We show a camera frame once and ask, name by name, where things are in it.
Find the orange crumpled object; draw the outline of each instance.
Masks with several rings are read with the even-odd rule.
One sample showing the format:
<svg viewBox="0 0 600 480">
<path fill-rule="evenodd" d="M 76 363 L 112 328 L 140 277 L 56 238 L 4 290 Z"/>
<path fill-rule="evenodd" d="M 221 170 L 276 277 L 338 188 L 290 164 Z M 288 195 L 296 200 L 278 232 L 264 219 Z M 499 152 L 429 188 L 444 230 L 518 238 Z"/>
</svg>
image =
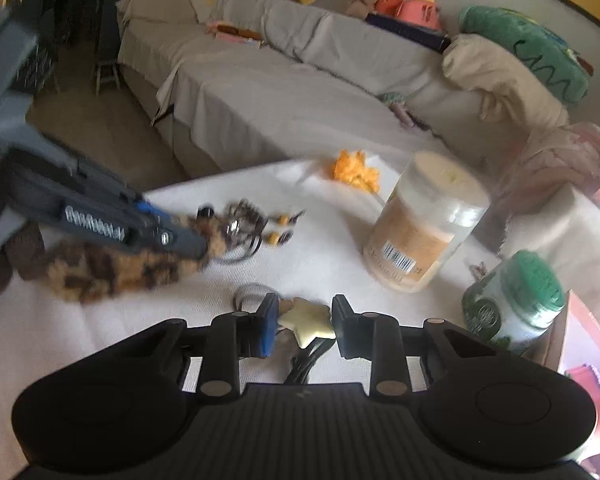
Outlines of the orange crumpled object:
<svg viewBox="0 0 600 480">
<path fill-rule="evenodd" d="M 365 152 L 349 153 L 342 150 L 333 166 L 333 178 L 369 193 L 380 190 L 380 171 L 365 166 Z"/>
</svg>

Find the brown floor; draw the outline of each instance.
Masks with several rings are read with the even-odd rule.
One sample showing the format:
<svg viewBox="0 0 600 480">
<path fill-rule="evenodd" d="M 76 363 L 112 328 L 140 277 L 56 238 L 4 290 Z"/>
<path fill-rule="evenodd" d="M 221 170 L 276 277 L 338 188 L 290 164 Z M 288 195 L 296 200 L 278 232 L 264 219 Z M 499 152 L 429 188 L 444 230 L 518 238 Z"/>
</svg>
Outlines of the brown floor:
<svg viewBox="0 0 600 480">
<path fill-rule="evenodd" d="M 188 180 L 124 85 L 118 90 L 115 84 L 105 84 L 95 95 L 92 63 L 93 43 L 61 48 L 56 67 L 60 91 L 56 93 L 49 81 L 29 111 L 29 122 L 139 191 Z"/>
</svg>

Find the yellow star toy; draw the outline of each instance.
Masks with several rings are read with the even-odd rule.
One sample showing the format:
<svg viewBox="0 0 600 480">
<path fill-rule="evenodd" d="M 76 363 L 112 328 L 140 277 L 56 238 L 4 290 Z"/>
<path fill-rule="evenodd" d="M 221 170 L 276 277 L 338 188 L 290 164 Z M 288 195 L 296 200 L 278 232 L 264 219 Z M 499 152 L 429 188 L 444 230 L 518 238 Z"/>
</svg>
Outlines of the yellow star toy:
<svg viewBox="0 0 600 480">
<path fill-rule="evenodd" d="M 336 338 L 328 306 L 312 303 L 304 298 L 293 298 L 293 307 L 282 314 L 277 322 L 293 331 L 300 348 L 307 348 L 316 337 Z"/>
</svg>

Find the table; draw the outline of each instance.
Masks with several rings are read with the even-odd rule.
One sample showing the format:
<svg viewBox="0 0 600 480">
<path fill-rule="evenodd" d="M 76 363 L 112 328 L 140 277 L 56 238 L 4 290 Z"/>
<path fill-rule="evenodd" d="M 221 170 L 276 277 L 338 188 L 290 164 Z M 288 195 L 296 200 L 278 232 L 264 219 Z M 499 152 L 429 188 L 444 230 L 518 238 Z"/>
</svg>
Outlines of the table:
<svg viewBox="0 0 600 480">
<path fill-rule="evenodd" d="M 460 297 L 473 282 L 468 265 L 484 261 L 492 268 L 498 259 L 469 238 L 422 292 L 401 294 L 376 282 L 365 269 L 361 247 L 398 174 L 381 160 L 369 163 L 382 172 L 380 199 L 327 180 L 327 163 L 315 160 L 226 173 L 150 193 L 155 205 L 189 214 L 205 203 L 220 210 L 241 198 L 271 214 L 307 211 L 287 245 L 264 246 L 240 264 L 211 264 L 176 285 L 83 307 L 63 303 L 39 283 L 14 277 L 0 298 L 0 480 L 26 464 L 10 414 L 27 385 L 161 320 L 181 317 L 189 326 L 209 324 L 231 310 L 231 297 L 244 283 L 264 283 L 283 296 L 326 304 L 344 294 L 356 312 L 390 314 L 403 325 L 421 326 L 428 317 L 461 324 Z M 53 236 L 58 235 L 45 233 L 45 239 Z M 296 351 L 292 335 L 278 336 L 273 357 L 241 361 L 241 382 L 282 382 Z M 195 363 L 191 368 L 185 389 L 195 385 Z M 369 370 L 368 362 L 340 359 L 333 347 L 318 361 L 310 381 L 368 384 Z"/>
</svg>

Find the white jar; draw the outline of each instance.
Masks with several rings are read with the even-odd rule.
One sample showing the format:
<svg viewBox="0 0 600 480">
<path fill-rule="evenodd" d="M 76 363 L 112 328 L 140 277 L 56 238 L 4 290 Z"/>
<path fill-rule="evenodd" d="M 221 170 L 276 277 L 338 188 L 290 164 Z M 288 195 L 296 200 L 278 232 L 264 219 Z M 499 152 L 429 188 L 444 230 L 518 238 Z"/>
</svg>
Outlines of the white jar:
<svg viewBox="0 0 600 480">
<path fill-rule="evenodd" d="M 363 249 L 381 283 L 417 292 L 468 237 L 490 204 L 468 171 L 433 152 L 417 152 L 400 176 Z"/>
</svg>

